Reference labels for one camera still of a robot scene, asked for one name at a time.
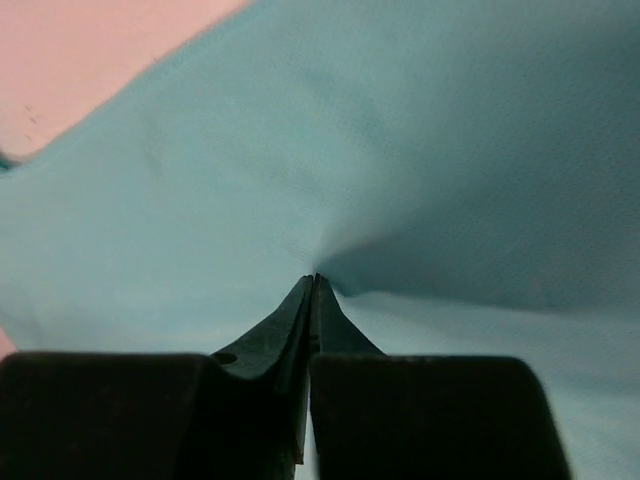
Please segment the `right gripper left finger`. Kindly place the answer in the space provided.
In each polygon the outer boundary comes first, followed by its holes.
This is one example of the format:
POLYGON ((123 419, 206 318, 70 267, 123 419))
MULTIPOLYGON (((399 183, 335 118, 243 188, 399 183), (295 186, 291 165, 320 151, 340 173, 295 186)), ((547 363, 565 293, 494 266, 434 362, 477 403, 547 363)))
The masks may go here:
POLYGON ((1 364, 5 479, 291 479, 313 280, 210 355, 21 352, 1 364))

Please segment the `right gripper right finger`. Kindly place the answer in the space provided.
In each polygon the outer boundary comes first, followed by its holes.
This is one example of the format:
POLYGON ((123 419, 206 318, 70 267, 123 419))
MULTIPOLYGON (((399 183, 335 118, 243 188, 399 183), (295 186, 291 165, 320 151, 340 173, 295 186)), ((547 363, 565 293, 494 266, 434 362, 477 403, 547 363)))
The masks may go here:
POLYGON ((509 356, 388 355, 316 276, 310 409, 322 479, 566 479, 543 386, 509 356))

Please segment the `teal t-shirt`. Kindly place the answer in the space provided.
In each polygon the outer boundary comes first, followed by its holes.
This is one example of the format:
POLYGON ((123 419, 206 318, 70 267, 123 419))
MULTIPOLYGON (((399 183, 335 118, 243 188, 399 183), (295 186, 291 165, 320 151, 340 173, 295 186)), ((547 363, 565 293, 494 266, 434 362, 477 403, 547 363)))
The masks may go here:
POLYGON ((319 271, 392 354, 504 354, 639 475, 639 5, 264 1, 1 172, 22 350, 210 352, 319 271))

